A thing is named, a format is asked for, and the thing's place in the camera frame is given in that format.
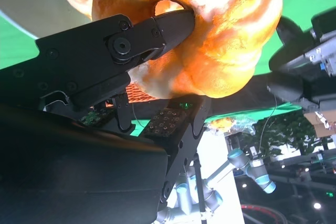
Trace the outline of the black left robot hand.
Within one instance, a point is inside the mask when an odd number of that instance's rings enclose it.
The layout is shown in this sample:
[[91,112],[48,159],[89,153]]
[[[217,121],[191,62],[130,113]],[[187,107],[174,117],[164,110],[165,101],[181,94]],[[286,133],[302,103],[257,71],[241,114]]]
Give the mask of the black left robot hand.
[[285,16],[280,18],[276,32],[282,46],[269,60],[269,90],[284,101],[297,101],[305,94],[306,82],[313,80],[318,72],[305,57],[315,40],[310,31],[303,31]]

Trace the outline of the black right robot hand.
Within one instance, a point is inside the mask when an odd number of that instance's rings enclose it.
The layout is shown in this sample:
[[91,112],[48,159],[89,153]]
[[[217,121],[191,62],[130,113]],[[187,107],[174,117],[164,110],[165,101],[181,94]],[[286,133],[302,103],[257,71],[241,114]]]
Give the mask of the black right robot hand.
[[177,48],[192,10],[124,15],[36,41],[1,70],[1,223],[152,223],[203,135],[211,103],[169,101],[132,136],[129,71]]

